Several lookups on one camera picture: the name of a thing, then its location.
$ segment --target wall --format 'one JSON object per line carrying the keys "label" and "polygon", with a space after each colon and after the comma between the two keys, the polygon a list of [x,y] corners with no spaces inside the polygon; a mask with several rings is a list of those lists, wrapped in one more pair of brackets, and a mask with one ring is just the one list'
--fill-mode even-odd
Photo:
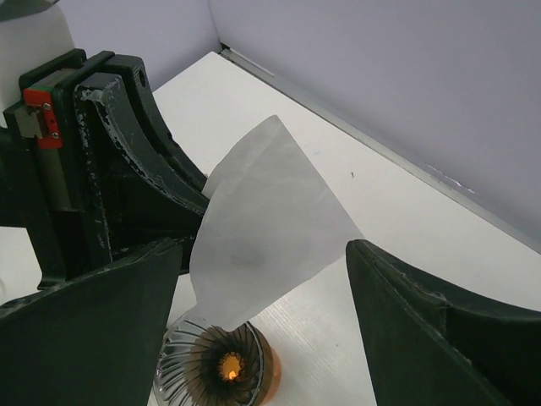
{"label": "wall", "polygon": [[64,0],[75,46],[142,57],[153,89],[220,49],[207,0]]}
{"label": "wall", "polygon": [[210,0],[210,9],[222,42],[541,241],[541,2]]}

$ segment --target screw hole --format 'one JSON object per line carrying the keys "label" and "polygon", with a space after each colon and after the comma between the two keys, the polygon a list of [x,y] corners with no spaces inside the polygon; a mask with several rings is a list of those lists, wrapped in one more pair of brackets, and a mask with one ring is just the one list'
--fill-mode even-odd
{"label": "screw hole", "polygon": [[141,85],[143,87],[146,87],[146,77],[145,77],[145,73],[143,72],[143,69],[139,71],[139,81],[141,82]]}

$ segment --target table surface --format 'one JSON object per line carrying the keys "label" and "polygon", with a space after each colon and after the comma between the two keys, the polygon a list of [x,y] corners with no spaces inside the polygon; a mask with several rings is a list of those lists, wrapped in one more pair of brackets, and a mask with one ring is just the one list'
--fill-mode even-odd
{"label": "table surface", "polygon": [[[155,98],[175,141],[207,174],[278,115],[367,239],[473,292],[541,310],[541,255],[219,55]],[[3,303],[35,292],[41,273],[25,230],[0,228],[0,240]],[[169,322],[194,302],[189,277],[180,277]],[[344,258],[253,323],[283,363],[271,405],[375,404]]]}

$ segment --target paper sheet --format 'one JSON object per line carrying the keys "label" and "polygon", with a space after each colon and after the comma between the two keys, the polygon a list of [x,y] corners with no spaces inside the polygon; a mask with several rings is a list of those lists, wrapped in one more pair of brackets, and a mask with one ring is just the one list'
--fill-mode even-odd
{"label": "paper sheet", "polygon": [[362,238],[277,116],[246,134],[210,175],[190,262],[197,305],[232,330]]}

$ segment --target red clip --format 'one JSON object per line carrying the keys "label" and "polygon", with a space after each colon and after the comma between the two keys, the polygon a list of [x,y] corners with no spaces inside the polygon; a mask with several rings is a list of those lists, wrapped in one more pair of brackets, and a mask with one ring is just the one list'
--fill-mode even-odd
{"label": "red clip", "polygon": [[23,98],[27,106],[43,110],[48,134],[44,134],[43,138],[38,138],[38,146],[44,150],[62,148],[62,136],[57,116],[52,108],[51,93],[29,88],[23,91]]}

